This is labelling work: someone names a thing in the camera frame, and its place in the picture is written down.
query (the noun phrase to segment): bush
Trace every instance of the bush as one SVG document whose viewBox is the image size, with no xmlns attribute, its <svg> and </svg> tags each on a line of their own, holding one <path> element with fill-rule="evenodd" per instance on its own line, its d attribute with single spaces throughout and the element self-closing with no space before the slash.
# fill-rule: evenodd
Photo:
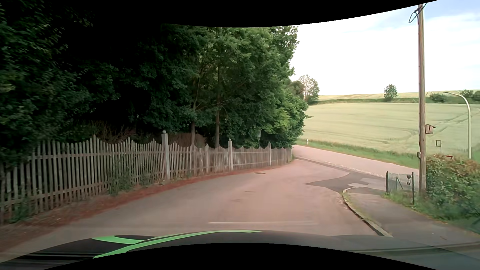
<svg viewBox="0 0 480 270">
<path fill-rule="evenodd" d="M 385 101 L 392 101 L 394 98 L 398 97 L 398 93 L 396 91 L 396 87 L 392 84 L 389 84 L 384 89 L 384 98 Z"/>
<path fill-rule="evenodd" d="M 426 195 L 442 218 L 480 216 L 480 164 L 440 154 L 427 158 Z"/>
<path fill-rule="evenodd" d="M 431 94 L 430 98 L 435 102 L 444 103 L 447 100 L 447 97 L 442 94 Z"/>
<path fill-rule="evenodd" d="M 463 90 L 460 91 L 460 94 L 466 98 L 471 98 L 473 96 L 473 90 Z"/>
<path fill-rule="evenodd" d="M 472 99 L 474 101 L 480 101 L 480 91 L 475 92 L 475 94 L 472 95 Z"/>
</svg>

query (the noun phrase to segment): curved street lamp pole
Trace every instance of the curved street lamp pole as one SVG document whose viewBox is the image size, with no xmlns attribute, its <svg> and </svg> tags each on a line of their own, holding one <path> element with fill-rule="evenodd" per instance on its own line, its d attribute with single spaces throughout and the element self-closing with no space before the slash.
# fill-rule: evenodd
<svg viewBox="0 0 480 270">
<path fill-rule="evenodd" d="M 459 94 L 455 94 L 455 93 L 451 93 L 451 92 L 445 92 L 445 94 L 451 94 L 451 95 L 454 95 L 454 96 L 459 96 L 459 97 L 462 97 L 463 100 L 465 100 L 465 103 L 467 104 L 467 109 L 468 109 L 468 158 L 471 159 L 472 158 L 472 128 L 471 128 L 471 124 L 472 124 L 472 114 L 470 112 L 470 104 L 468 103 L 468 100 L 462 96 L 462 95 L 459 95 Z"/>
</svg>

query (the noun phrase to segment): power line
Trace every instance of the power line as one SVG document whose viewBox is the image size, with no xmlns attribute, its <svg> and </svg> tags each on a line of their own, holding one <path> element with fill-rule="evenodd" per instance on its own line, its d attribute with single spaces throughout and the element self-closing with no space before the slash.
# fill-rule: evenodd
<svg viewBox="0 0 480 270">
<path fill-rule="evenodd" d="M 411 15 L 410 15 L 410 19 L 408 20 L 408 23 L 411 23 L 413 22 L 413 20 L 415 20 L 415 18 L 419 15 L 419 13 L 423 10 L 423 8 L 425 8 L 425 6 L 427 6 L 427 3 L 425 3 L 421 8 L 417 8 Z"/>
</svg>

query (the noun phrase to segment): sidewalk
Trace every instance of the sidewalk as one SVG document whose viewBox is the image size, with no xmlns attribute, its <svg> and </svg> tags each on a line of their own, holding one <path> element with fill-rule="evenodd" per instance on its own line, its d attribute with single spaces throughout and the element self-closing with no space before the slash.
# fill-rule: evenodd
<svg viewBox="0 0 480 270">
<path fill-rule="evenodd" d="M 352 210 L 394 238 L 444 248 L 480 259 L 480 235 L 430 219 L 382 198 L 378 190 L 347 189 L 344 198 Z"/>
</svg>

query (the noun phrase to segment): wheat field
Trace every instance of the wheat field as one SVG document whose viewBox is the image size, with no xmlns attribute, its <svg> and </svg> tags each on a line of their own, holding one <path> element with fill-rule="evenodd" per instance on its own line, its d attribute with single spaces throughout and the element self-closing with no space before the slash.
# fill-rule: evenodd
<svg viewBox="0 0 480 270">
<path fill-rule="evenodd" d="M 471 105 L 472 147 L 480 146 L 480 105 Z M 302 139 L 319 140 L 417 153 L 418 104 L 334 103 L 310 106 Z M 426 123 L 435 126 L 427 135 L 427 154 L 465 155 L 468 150 L 468 113 L 464 104 L 426 104 Z"/>
<path fill-rule="evenodd" d="M 426 92 L 426 96 L 430 96 L 433 93 L 443 93 L 445 91 L 433 91 L 433 92 Z M 418 92 L 411 92 L 411 93 L 398 93 L 398 98 L 418 98 Z M 332 95 L 332 96 L 319 96 L 319 100 L 330 100 L 330 99 L 350 99 L 350 98 L 384 98 L 383 93 L 381 94 L 356 94 L 356 95 Z"/>
</svg>

